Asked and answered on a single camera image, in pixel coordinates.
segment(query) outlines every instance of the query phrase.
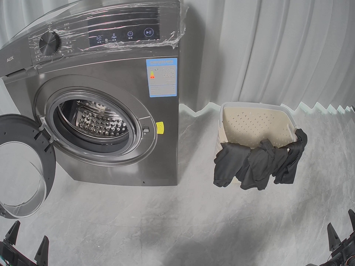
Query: curtain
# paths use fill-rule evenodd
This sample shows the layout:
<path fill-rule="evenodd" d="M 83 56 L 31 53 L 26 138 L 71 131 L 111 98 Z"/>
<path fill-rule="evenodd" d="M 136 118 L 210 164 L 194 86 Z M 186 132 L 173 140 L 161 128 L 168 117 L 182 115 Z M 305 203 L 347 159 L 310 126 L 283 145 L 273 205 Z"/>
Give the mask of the curtain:
<path fill-rule="evenodd" d="M 43 14 L 77 0 L 2 0 L 0 47 Z M 183 0 L 180 102 L 355 100 L 355 0 Z"/>

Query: display panel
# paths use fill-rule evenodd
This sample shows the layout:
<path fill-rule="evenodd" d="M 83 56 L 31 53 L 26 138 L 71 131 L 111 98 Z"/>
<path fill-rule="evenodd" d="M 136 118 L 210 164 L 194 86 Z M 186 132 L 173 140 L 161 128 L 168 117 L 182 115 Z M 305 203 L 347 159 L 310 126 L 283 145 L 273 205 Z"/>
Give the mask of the display panel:
<path fill-rule="evenodd" d="M 158 7 L 131 7 L 103 11 L 88 17 L 90 47 L 105 43 L 157 40 L 160 38 Z"/>

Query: plastic wrap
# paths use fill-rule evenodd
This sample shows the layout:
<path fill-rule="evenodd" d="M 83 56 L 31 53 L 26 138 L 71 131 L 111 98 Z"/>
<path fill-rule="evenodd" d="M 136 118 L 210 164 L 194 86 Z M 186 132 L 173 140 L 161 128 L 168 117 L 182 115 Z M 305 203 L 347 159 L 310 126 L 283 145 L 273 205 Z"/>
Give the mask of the plastic wrap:
<path fill-rule="evenodd" d="M 187 9 L 178 0 L 155 1 L 56 17 L 28 36 L 33 65 L 40 67 L 48 61 L 98 52 L 140 47 L 175 48 L 185 33 Z M 39 41 L 47 31 L 55 33 L 60 40 L 59 48 L 51 56 L 44 56 L 39 48 Z"/>

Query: washing machine door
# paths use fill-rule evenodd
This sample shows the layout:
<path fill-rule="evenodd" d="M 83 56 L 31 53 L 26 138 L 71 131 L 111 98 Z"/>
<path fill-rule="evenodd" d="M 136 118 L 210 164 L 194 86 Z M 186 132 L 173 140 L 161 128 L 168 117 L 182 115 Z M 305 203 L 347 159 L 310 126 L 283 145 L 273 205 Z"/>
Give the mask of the washing machine door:
<path fill-rule="evenodd" d="M 0 114 L 18 111 L 9 95 L 9 99 L 4 98 L 7 95 L 4 87 L 0 82 L 0 93 L 3 92 Z M 32 119 L 20 114 L 0 115 L 1 216 L 8 219 L 31 216 L 47 198 L 56 166 L 50 142 L 50 136 Z"/>

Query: control knob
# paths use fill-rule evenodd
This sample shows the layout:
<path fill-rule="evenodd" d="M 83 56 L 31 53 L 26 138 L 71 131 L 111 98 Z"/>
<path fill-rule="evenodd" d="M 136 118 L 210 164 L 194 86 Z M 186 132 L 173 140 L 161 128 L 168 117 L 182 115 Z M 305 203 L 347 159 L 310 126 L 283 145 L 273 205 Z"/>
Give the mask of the control knob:
<path fill-rule="evenodd" d="M 45 56 L 51 56 L 58 50 L 60 38 L 55 32 L 46 32 L 39 40 L 39 50 Z"/>

